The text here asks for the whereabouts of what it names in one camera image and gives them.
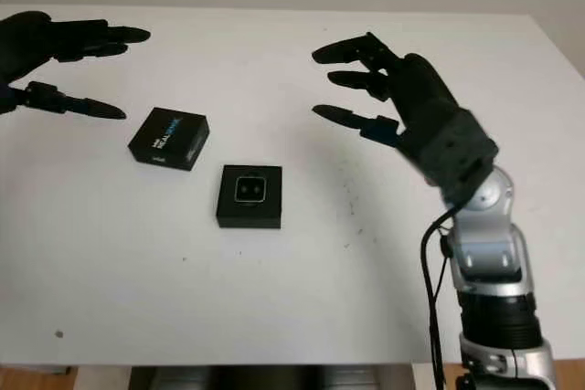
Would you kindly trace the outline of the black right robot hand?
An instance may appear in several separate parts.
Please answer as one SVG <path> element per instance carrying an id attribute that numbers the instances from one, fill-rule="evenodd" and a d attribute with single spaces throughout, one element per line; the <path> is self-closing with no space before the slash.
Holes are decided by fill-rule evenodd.
<path id="1" fill-rule="evenodd" d="M 458 106 L 426 58 L 417 54 L 401 58 L 370 32 L 320 47 L 312 57 L 318 64 L 361 63 L 367 69 L 365 72 L 337 70 L 329 72 L 327 77 L 335 85 L 363 90 L 376 100 L 391 100 L 406 130 L 427 110 L 436 107 L 450 110 Z M 358 130 L 362 137 L 371 141 L 397 150 L 402 147 L 399 123 L 390 118 L 367 118 L 324 104 L 314 106 L 313 112 L 333 123 Z"/>

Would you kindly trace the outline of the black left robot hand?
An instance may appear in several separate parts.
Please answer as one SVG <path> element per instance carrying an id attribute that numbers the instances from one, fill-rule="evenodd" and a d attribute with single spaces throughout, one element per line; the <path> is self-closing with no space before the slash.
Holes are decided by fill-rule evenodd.
<path id="1" fill-rule="evenodd" d="M 98 100 L 78 99 L 56 86 L 31 81 L 22 89 L 11 84 L 55 59 L 77 62 L 84 58 L 121 55 L 131 44 L 149 39 L 147 30 L 111 26 L 105 19 L 54 21 L 40 11 L 17 13 L 1 20 L 1 112 L 19 106 L 57 114 L 74 112 L 94 118 L 124 120 L 119 108 Z"/>

